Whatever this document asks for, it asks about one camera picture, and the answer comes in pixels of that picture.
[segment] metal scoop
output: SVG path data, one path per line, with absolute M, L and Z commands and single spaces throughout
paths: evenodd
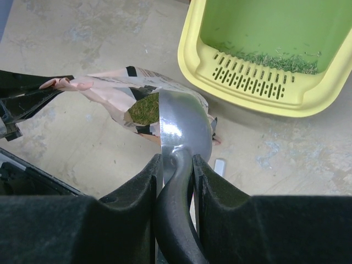
M 159 114 L 165 187 L 153 214 L 156 239 L 169 263 L 207 263 L 189 206 L 192 157 L 210 159 L 211 127 L 200 102 L 186 93 L 159 92 Z

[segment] concrete floor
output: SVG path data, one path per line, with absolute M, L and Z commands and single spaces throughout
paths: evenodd
M 15 0 L 0 44 L 0 68 L 36 75 L 102 72 L 134 65 L 192 87 L 177 63 L 188 5 L 175 0 Z M 223 139 L 225 178 L 253 194 L 352 194 L 352 76 L 337 100 L 310 118 L 255 113 L 205 95 Z M 24 136 L 0 147 L 100 197 L 160 151 L 111 120 L 105 109 L 66 92 Z

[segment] grass clipping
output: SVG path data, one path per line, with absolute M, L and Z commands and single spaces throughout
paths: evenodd
M 231 55 L 237 57 L 239 59 L 243 59 L 244 61 L 255 63 L 257 65 L 262 65 L 264 67 L 275 68 L 278 70 L 283 70 L 285 72 L 292 72 L 292 73 L 304 73 L 304 74 L 317 74 L 318 67 L 317 63 L 318 60 L 314 62 L 308 62 L 303 59 L 303 56 L 309 57 L 320 57 L 321 52 L 317 52 L 314 54 L 299 54 L 299 55 L 291 55 L 288 52 L 281 53 L 281 48 L 276 48 L 276 53 L 278 54 L 277 57 L 272 57 L 268 54 L 252 52 L 252 53 L 244 53 L 242 51 L 232 52 L 229 48 L 226 48 L 222 45 L 219 47 L 215 47 L 220 52 L 224 52 L 227 55 Z
M 159 93 L 152 93 L 138 100 L 128 112 L 133 122 L 140 125 L 159 122 Z

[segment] scoop handle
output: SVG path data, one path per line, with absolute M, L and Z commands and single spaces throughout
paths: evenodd
M 192 155 L 186 149 L 172 153 L 176 170 L 160 192 L 153 213 L 153 229 L 169 264 L 208 263 L 189 213 L 193 192 Z

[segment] cat litter box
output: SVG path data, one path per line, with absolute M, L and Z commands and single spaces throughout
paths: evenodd
M 230 103 L 280 116 L 327 108 L 352 71 L 351 0 L 191 1 L 178 61 Z

